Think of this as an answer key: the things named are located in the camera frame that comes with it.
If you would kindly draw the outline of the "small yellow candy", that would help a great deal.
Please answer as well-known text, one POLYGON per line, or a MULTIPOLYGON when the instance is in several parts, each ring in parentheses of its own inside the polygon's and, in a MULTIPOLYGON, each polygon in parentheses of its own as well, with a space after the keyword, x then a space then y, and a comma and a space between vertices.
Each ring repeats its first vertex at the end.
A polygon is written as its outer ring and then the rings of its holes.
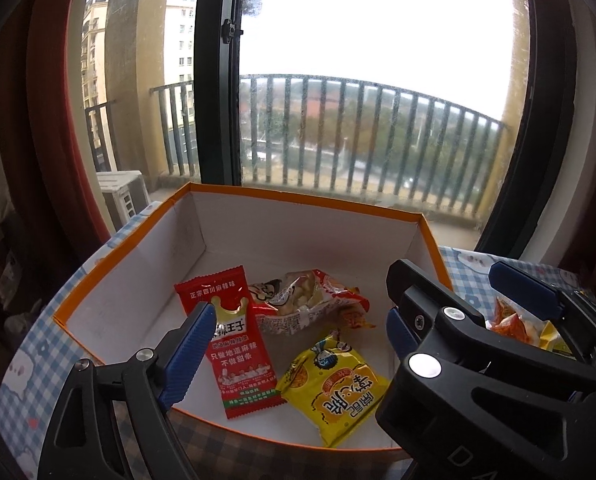
POLYGON ((562 335, 550 321, 546 322, 541 330, 539 348, 559 354, 560 356, 566 356, 566 358, 572 358, 574 356, 562 335))

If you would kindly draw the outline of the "red sauce snack packet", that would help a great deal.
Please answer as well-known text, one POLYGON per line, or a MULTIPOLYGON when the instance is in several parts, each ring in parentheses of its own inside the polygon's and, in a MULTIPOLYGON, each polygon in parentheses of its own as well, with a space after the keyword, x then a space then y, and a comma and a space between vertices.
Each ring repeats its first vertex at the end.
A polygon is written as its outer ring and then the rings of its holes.
POLYGON ((486 321, 488 330, 537 347, 544 323, 503 296, 496 296, 494 311, 486 321))

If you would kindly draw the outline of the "yellow noodle snack bag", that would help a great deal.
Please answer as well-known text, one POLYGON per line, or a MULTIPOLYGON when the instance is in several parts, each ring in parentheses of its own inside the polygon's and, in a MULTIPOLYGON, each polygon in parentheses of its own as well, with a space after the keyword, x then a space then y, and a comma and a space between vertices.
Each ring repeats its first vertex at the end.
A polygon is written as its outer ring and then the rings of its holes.
POLYGON ((387 387, 388 380, 339 330, 300 352, 276 383, 282 399, 318 428, 327 448, 340 445, 368 419, 387 387))

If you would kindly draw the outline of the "red spicy strip packet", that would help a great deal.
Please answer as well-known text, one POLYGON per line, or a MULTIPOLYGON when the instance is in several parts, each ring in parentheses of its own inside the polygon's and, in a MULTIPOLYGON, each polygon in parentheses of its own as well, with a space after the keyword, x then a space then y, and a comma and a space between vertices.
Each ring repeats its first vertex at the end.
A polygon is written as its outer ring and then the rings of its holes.
POLYGON ((206 357, 228 419, 285 403, 256 320, 242 266, 198 276, 174 286, 185 313, 202 302, 216 311, 206 357))

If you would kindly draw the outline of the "red clear biscuit bag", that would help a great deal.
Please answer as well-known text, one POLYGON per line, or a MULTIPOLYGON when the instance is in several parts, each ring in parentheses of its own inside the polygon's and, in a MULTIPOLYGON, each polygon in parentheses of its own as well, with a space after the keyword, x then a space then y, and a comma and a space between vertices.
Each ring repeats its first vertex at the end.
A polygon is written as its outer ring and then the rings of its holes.
POLYGON ((353 330, 375 327, 366 318, 371 305, 360 289, 319 269, 288 272, 249 284, 248 289, 258 326, 266 334, 295 335, 326 318, 336 318, 353 330))

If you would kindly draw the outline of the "blue checkered bear tablecloth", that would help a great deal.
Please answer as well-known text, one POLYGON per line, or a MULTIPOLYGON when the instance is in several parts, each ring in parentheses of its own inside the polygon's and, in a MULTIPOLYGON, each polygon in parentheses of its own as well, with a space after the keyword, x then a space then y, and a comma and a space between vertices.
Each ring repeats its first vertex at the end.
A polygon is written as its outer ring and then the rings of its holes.
MULTIPOLYGON (((496 293, 487 274, 496 257, 462 248, 442 246, 443 263, 458 296, 483 314, 493 309, 496 293)), ((60 289, 40 318, 29 328, 5 373, 0 388, 0 434, 30 479, 38 475, 42 443, 60 388, 71 365, 86 353, 53 320, 60 302, 89 272, 86 262, 60 289)), ((319 463, 314 451, 294 451, 279 444, 231 436, 206 422, 194 422, 181 413, 171 416, 174 429, 194 466, 214 479, 397 479, 409 465, 400 452, 379 458, 354 452, 350 457, 319 463)))

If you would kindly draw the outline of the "orange cardboard box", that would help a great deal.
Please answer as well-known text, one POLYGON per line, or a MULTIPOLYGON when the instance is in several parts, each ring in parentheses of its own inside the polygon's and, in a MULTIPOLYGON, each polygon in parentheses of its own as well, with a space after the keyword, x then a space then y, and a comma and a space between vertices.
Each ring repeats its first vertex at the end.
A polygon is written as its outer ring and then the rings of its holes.
POLYGON ((397 357, 386 336, 386 274, 408 259, 443 285, 450 278, 424 217, 344 200, 189 184, 117 247, 95 257, 59 304, 55 322, 105 364, 158 344, 185 318, 179 282, 241 266, 249 281, 319 269, 370 302, 366 330, 346 341, 377 373, 397 357))

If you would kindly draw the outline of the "dark red left curtain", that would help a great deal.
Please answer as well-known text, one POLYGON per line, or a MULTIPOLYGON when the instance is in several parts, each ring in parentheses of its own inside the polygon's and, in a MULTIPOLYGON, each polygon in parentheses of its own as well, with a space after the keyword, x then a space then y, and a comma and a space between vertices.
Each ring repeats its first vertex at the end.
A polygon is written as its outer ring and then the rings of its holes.
POLYGON ((72 0, 21 0, 0 30, 0 154, 29 268, 63 284, 109 237, 84 168, 68 84, 72 0))

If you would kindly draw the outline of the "white air conditioner unit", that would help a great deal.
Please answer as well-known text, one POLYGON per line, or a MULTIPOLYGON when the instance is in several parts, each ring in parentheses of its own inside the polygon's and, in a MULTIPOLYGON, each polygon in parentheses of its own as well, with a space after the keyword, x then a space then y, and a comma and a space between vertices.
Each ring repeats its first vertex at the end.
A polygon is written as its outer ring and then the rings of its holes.
POLYGON ((117 231, 150 204, 140 170, 101 171, 96 177, 117 231))

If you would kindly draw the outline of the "balcony metal railing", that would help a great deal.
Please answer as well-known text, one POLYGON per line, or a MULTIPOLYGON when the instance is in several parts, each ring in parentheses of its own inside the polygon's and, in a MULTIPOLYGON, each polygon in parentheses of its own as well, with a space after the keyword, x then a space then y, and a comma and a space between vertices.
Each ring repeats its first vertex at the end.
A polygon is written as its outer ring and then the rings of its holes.
POLYGON ((240 80, 245 184, 481 222, 510 134, 499 119, 388 84, 301 74, 240 80))

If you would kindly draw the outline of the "black window frame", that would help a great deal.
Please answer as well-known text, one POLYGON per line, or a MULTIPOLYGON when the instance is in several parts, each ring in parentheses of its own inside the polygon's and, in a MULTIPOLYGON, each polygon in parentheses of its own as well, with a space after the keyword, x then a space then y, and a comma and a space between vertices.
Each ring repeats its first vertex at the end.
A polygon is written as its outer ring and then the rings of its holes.
POLYGON ((536 260, 574 119, 577 54, 570 0, 196 0, 194 99, 200 177, 245 184, 240 80, 301 74, 360 79, 436 96, 504 122, 494 201, 472 226, 480 252, 536 260))

